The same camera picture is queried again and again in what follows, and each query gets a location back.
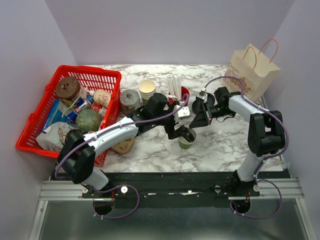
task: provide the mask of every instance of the red plastic basket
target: red plastic basket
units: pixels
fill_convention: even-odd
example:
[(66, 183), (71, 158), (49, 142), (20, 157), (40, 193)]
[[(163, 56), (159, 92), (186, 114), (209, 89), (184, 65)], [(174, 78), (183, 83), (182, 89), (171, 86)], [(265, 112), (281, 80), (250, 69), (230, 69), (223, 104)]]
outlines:
[[(50, 108), (56, 98), (56, 86), (64, 77), (73, 76), (89, 90), (103, 89), (111, 93), (111, 100), (108, 105), (101, 128), (108, 127), (117, 121), (120, 112), (120, 81), (121, 73), (118, 71), (104, 70), (90, 66), (68, 66), (61, 65), (56, 70), (51, 81), (45, 86), (45, 93), (34, 113), (31, 113), (27, 123), (16, 142), (16, 148), (22, 151), (34, 152), (36, 154), (57, 158), (59, 153), (43, 150), (37, 143), (36, 137), (43, 126)], [(95, 158), (95, 165), (104, 165), (108, 150)]]

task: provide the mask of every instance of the tape roll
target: tape roll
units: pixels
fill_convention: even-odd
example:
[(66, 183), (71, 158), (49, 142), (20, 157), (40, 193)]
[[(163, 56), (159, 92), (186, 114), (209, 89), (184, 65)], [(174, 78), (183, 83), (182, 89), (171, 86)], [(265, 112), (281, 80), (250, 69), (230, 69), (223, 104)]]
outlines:
[(122, 112), (127, 115), (141, 106), (139, 93), (130, 89), (123, 91), (120, 95), (120, 103)]

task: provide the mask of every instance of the screw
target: screw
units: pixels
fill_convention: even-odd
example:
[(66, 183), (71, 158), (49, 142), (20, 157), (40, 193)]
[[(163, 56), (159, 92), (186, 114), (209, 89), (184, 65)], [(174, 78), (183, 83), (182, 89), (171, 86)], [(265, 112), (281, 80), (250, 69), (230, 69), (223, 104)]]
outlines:
[(260, 187), (258, 185), (253, 185), (253, 191), (259, 192), (260, 191)]
[(221, 192), (220, 186), (216, 185), (214, 191), (218, 194)]
[(89, 191), (89, 190), (88, 190), (86, 187), (83, 187), (83, 188), (81, 189), (81, 192), (82, 192), (83, 194), (86, 194), (88, 191)]
[(121, 187), (121, 192), (125, 194), (126, 192), (128, 192), (128, 188), (126, 186)]

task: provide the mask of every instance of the can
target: can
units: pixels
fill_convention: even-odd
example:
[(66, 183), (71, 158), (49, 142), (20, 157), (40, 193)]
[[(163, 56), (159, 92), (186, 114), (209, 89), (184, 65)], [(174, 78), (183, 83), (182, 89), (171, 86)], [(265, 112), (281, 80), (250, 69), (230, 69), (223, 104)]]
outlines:
[(86, 100), (91, 103), (91, 104), (94, 104), (94, 97), (91, 96), (90, 94), (87, 94), (86, 95)]
[(92, 104), (89, 101), (87, 101), (86, 99), (79, 98), (79, 102), (75, 106), (74, 111), (79, 114), (80, 112), (82, 112), (85, 109), (90, 109), (91, 105)]
[(65, 116), (65, 119), (68, 123), (74, 123), (76, 121), (76, 118), (77, 118), (77, 114), (75, 112), (71, 112), (69, 113), (67, 116)]
[(96, 102), (94, 102), (94, 103), (92, 104), (91, 109), (92, 109), (93, 111), (96, 111), (102, 118), (105, 117), (106, 112), (107, 112), (107, 109), (106, 109), (104, 106), (101, 106), (100, 104), (98, 104), (98, 103), (96, 103)]

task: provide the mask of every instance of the paper bag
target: paper bag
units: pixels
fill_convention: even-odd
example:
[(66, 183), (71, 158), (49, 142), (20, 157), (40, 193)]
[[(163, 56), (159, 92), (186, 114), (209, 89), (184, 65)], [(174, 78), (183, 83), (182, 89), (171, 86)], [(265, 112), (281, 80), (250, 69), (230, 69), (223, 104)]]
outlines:
[[(273, 57), (269, 59), (261, 50), (271, 40), (276, 42), (276, 51)], [(225, 75), (242, 80), (244, 95), (251, 101), (255, 101), (265, 93), (280, 71), (280, 68), (272, 62), (277, 51), (278, 42), (273, 38), (269, 39), (260, 50), (249, 43), (246, 49), (234, 51)], [(236, 79), (224, 78), (223, 85), (230, 92), (241, 91), (241, 84)]]

